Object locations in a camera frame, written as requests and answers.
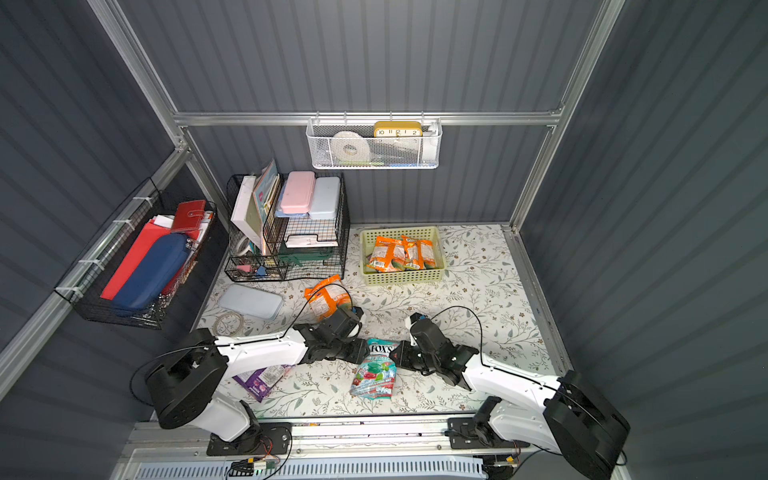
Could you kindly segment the orange Fox's fruits candy bag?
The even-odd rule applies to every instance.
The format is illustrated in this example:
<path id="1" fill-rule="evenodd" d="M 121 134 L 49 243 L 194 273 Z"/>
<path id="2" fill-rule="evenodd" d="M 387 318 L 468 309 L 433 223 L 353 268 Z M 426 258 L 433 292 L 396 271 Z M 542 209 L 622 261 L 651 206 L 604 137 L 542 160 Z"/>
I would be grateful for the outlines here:
<path id="1" fill-rule="evenodd" d="M 353 307 L 351 295 L 341 283 L 339 275 L 326 278 L 314 287 L 305 289 L 304 297 L 309 302 L 313 314 L 320 320 L 330 317 L 341 308 Z"/>

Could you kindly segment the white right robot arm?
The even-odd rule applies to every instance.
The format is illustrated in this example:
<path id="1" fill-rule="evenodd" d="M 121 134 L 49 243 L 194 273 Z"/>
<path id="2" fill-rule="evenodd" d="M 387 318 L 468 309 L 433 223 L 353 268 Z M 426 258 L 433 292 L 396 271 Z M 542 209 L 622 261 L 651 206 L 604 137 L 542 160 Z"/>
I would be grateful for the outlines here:
<path id="1" fill-rule="evenodd" d="M 473 419 L 480 443 L 522 441 L 561 455 L 588 479 L 608 479 L 623 458 L 631 426 L 583 375 L 541 375 L 451 342 L 432 319 L 405 320 L 408 339 L 391 353 L 395 364 L 486 399 Z"/>

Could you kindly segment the purple candy bag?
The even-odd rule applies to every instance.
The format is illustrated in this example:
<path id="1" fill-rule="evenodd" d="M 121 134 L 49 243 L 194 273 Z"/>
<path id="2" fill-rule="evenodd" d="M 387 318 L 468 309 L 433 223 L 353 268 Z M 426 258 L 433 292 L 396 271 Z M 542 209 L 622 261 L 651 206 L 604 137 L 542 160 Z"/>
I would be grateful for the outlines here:
<path id="1" fill-rule="evenodd" d="M 274 365 L 235 375 L 233 380 L 262 403 L 291 369 L 289 365 Z"/>

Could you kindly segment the teal Fox's candy bag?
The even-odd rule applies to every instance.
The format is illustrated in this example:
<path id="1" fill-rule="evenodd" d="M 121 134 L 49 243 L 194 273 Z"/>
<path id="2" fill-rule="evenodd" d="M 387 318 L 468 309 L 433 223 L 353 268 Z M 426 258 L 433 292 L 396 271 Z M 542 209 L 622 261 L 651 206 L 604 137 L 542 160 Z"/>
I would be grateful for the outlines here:
<path id="1" fill-rule="evenodd" d="M 367 346 L 368 355 L 356 370 L 350 394 L 369 400 L 390 399 L 397 375 L 397 366 L 390 354 L 398 347 L 398 343 L 369 339 Z"/>

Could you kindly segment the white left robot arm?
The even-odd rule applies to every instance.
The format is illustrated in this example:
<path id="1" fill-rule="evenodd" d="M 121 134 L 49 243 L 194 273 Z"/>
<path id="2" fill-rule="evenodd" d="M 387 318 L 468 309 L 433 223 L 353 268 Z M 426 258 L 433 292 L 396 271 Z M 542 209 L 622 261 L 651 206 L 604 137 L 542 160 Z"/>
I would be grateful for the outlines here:
<path id="1" fill-rule="evenodd" d="M 159 426 L 192 425 L 225 442 L 242 437 L 255 424 L 243 403 L 219 391 L 223 381 L 273 366 L 321 361 L 361 363 L 367 342 L 358 337 L 365 312 L 341 308 L 315 323 L 296 324 L 284 333 L 254 337 L 216 337 L 207 329 L 187 335 L 179 347 L 150 363 L 144 382 Z"/>

